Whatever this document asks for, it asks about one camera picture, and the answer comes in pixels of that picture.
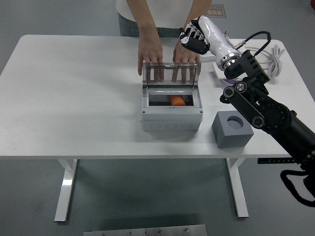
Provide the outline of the person's left hand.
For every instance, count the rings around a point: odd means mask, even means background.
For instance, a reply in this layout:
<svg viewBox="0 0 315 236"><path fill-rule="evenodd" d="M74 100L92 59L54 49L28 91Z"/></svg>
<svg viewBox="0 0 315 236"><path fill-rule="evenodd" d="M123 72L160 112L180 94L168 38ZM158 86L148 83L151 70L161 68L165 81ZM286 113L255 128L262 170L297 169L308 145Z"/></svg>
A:
<svg viewBox="0 0 315 236"><path fill-rule="evenodd" d="M173 62L175 64L183 64L183 63L199 63L200 56L199 54L192 52L185 47L182 46L180 40L177 42L176 47L173 52ZM178 79L178 72L179 70L173 70L172 74L172 82L176 82ZM181 81L182 84L187 82L187 70L182 69L181 72Z"/></svg>

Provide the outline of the robot right hand white black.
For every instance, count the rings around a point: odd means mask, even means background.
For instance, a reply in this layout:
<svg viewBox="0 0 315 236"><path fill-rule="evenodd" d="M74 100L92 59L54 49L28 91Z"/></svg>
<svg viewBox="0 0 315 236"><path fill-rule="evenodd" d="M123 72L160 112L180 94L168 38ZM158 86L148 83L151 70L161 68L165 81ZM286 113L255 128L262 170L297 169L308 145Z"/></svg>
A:
<svg viewBox="0 0 315 236"><path fill-rule="evenodd" d="M185 29L180 29L180 43L186 49L200 55L211 52L221 71L227 69L239 57L218 27L206 16L191 20Z"/></svg>

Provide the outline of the person's right hand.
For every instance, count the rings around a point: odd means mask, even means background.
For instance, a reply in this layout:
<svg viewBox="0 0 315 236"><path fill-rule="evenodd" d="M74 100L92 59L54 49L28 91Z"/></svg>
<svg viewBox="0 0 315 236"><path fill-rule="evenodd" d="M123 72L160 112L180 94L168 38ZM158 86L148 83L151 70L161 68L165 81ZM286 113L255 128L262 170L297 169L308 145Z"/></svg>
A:
<svg viewBox="0 0 315 236"><path fill-rule="evenodd" d="M138 75L142 76L143 63L162 63L162 44L159 36L140 35L138 43Z"/></svg>

